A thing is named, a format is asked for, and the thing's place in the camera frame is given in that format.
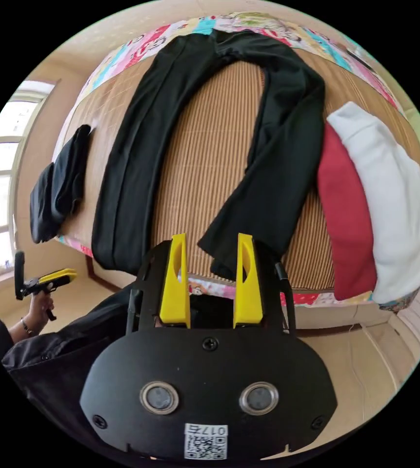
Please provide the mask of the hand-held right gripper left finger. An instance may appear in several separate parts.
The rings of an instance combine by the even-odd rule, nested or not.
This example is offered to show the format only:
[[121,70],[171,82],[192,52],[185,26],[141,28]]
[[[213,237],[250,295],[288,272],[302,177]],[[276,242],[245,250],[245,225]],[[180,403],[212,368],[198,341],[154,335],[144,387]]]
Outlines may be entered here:
[[186,234],[172,236],[165,270],[160,321],[166,326],[191,326]]

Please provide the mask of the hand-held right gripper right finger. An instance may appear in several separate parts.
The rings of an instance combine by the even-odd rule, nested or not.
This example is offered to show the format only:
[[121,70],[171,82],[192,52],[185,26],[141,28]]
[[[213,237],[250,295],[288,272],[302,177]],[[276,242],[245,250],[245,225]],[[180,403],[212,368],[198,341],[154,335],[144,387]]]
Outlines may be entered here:
[[256,251],[252,236],[238,234],[236,288],[233,327],[258,326],[262,321],[262,301]]

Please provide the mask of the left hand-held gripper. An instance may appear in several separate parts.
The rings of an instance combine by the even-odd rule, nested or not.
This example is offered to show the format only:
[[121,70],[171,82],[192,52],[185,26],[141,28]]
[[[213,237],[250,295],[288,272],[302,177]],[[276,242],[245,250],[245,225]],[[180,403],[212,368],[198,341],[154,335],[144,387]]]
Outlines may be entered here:
[[71,268],[58,270],[27,281],[24,281],[22,276],[15,275],[15,297],[21,301],[29,295],[38,294],[40,291],[52,293],[58,288],[70,284],[76,278],[77,271]]

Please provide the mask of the person's left hand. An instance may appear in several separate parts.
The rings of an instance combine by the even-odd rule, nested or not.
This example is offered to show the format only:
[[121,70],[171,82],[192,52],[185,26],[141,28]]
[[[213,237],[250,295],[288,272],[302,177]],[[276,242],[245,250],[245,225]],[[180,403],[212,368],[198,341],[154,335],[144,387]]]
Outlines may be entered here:
[[52,311],[53,308],[54,303],[49,293],[40,291],[32,295],[29,312],[24,319],[26,325],[39,333],[50,320],[47,311]]

